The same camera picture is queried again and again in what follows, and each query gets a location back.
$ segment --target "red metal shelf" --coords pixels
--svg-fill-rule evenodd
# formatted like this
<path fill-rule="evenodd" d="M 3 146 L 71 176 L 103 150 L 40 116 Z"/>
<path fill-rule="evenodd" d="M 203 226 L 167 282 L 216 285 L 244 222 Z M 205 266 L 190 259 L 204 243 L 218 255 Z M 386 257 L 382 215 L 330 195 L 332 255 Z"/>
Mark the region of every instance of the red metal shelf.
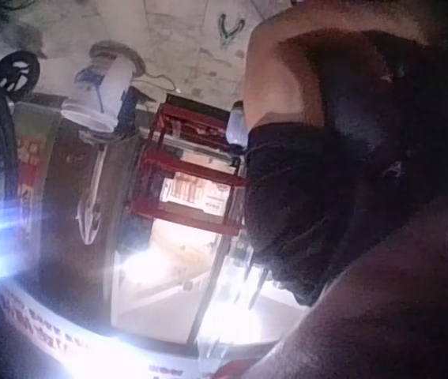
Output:
<path fill-rule="evenodd" d="M 212 168 L 199 166 L 198 164 L 184 162 L 164 152 L 158 152 L 152 149 L 145 151 L 142 163 L 150 164 L 170 172 L 182 172 L 198 178 L 208 179 L 212 182 L 226 184 L 231 187 L 244 187 L 245 185 L 245 179 L 239 176 L 216 171 Z"/>
<path fill-rule="evenodd" d="M 161 219 L 171 223 L 178 223 L 186 227 L 195 227 L 203 231 L 211 231 L 221 235 L 236 236 L 239 233 L 241 225 L 239 223 L 216 223 L 209 220 L 200 220 L 194 217 L 187 217 L 178 212 L 172 212 L 162 209 L 160 203 L 152 201 L 136 200 L 132 205 L 132 212 L 138 216 L 148 217 L 150 219 Z"/>

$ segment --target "skin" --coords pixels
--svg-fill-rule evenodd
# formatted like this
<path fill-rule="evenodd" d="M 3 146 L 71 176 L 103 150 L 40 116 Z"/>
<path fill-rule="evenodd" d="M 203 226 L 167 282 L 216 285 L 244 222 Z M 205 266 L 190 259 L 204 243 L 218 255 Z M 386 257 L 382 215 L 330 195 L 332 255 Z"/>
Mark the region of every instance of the skin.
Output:
<path fill-rule="evenodd" d="M 448 377 L 448 205 L 348 268 L 242 379 Z"/>
<path fill-rule="evenodd" d="M 310 0 L 260 24 L 252 33 L 245 72 L 244 107 L 250 129 L 271 122 L 305 121 L 323 127 L 318 78 L 309 59 L 321 44 L 352 40 L 354 54 L 380 60 L 361 32 L 387 32 L 426 44 L 442 30 L 421 1 Z"/>
<path fill-rule="evenodd" d="M 247 55 L 250 129 L 323 128 L 318 47 L 350 46 L 370 75 L 384 70 L 361 32 L 428 43 L 441 24 L 422 2 L 309 1 L 260 25 Z M 308 315 L 241 378 L 448 377 L 448 199 L 438 199 L 351 265 Z"/>

